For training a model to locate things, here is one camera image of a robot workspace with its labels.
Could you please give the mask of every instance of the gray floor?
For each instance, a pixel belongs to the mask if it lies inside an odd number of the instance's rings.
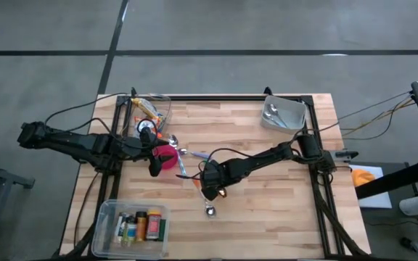
[[[0,50],[108,49],[120,0],[0,1]],[[418,0],[145,1],[128,5],[119,49],[418,49]],[[78,164],[50,151],[17,146],[23,122],[96,96],[105,57],[0,57],[0,167],[33,176],[15,187],[1,221],[0,260],[47,258],[59,245]],[[116,57],[106,93],[332,93],[338,116],[408,91],[418,56]],[[349,128],[398,100],[350,117]],[[91,109],[51,123],[68,128]],[[385,129],[375,123],[355,137]],[[371,141],[346,141],[362,162],[418,162],[418,111],[397,112],[390,130]],[[396,223],[400,220],[372,220]],[[414,258],[397,244],[417,227],[367,226],[372,251]]]

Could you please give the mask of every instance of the spoon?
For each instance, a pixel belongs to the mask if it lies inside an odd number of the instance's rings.
[[[283,125],[285,127],[287,127],[288,125],[283,121],[283,119],[280,117],[279,115],[279,110],[276,108],[275,104],[269,104],[267,106],[267,109],[269,110],[269,112],[273,115],[275,115],[277,118],[279,118],[279,120],[282,121]]]
[[[172,147],[174,147],[178,151],[177,147],[179,145],[179,140],[177,139],[177,137],[175,135],[173,135],[173,134],[170,135],[170,137],[168,138],[168,143],[169,143],[169,145],[171,145]],[[181,161],[180,153],[177,154],[177,157],[179,159],[179,166],[180,166],[181,174],[186,176],[187,175],[187,171],[185,170],[185,167],[183,166],[183,162]],[[206,215],[209,218],[211,218],[211,217],[214,218],[216,216],[216,214],[217,214],[216,208],[213,205],[209,204],[208,200],[206,199],[206,197],[204,196],[204,194],[202,193],[202,191],[197,187],[197,185],[194,184],[194,186],[196,186],[196,189],[201,194],[202,200],[204,200]]]
[[[201,157],[203,159],[209,158],[209,154],[201,153],[201,152],[190,152],[187,149],[178,149],[178,152],[179,152],[180,156],[183,156],[183,155],[186,155],[186,154],[190,153],[193,156]]]
[[[271,120],[271,121],[273,121],[275,124],[277,124],[278,126],[280,126],[280,127],[284,127],[284,126],[282,126],[282,124],[280,124],[279,122],[277,122],[273,117],[272,117],[272,114],[270,114],[270,112],[264,112],[264,116],[268,119],[268,120]]]

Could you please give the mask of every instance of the clear plastic bin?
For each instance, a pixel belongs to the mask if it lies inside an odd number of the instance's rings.
[[[162,219],[166,220],[164,240],[134,242],[130,246],[121,246],[114,235],[119,213],[127,212],[135,215],[137,211],[147,212],[149,209],[160,210]],[[169,217],[170,211],[163,205],[109,199],[102,203],[99,209],[91,251],[97,257],[159,260],[167,251]]]

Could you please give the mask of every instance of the orange object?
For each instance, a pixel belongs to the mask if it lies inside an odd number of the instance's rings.
[[[353,170],[351,175],[353,176],[354,186],[364,185],[375,179],[375,176],[366,170]]]

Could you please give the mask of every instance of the pink cup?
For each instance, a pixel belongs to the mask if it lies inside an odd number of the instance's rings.
[[[163,170],[171,169],[179,160],[179,154],[177,150],[171,145],[157,146],[153,154],[155,156],[172,156],[171,159],[169,159],[166,162],[163,162]]]

